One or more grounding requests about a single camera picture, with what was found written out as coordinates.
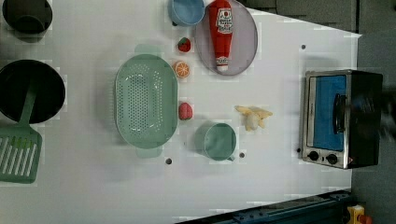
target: green cup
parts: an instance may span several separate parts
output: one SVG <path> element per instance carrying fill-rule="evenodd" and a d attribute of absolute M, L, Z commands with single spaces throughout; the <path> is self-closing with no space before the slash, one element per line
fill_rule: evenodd
<path fill-rule="evenodd" d="M 195 146 L 205 156 L 215 161 L 233 161 L 236 134 L 226 123 L 206 123 L 195 134 Z"/>

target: spatula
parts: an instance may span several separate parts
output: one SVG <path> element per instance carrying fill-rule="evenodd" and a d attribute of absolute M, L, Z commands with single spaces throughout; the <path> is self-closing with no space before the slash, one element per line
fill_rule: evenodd
<path fill-rule="evenodd" d="M 20 121 L 12 127 L 0 128 L 0 181 L 35 182 L 42 137 L 29 125 L 37 90 L 32 79 Z"/>

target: toy orange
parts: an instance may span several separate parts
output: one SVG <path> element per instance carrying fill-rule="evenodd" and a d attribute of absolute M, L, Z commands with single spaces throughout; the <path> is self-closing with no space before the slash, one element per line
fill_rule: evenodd
<path fill-rule="evenodd" d="M 190 74 L 190 67 L 182 61 L 175 62 L 172 66 L 178 77 L 187 77 Z"/>

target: ketchup label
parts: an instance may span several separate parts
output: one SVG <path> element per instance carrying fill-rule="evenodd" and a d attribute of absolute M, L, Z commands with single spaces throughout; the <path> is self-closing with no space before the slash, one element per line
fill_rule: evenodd
<path fill-rule="evenodd" d="M 228 64 L 228 58 L 219 57 L 219 58 L 216 59 L 216 64 L 217 65 L 227 65 Z"/>
<path fill-rule="evenodd" d="M 233 15 L 230 8 L 219 8 L 216 26 L 218 32 L 222 34 L 231 34 L 233 32 Z"/>

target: toy strawberry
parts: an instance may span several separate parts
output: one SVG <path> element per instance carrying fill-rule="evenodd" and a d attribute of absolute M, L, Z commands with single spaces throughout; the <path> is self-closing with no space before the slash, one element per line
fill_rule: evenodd
<path fill-rule="evenodd" d="M 188 38 L 183 37 L 180 41 L 178 41 L 177 48 L 180 52 L 189 52 L 191 49 L 191 41 Z"/>
<path fill-rule="evenodd" d="M 192 118 L 192 107 L 183 103 L 178 107 L 178 118 L 181 120 L 191 119 Z"/>

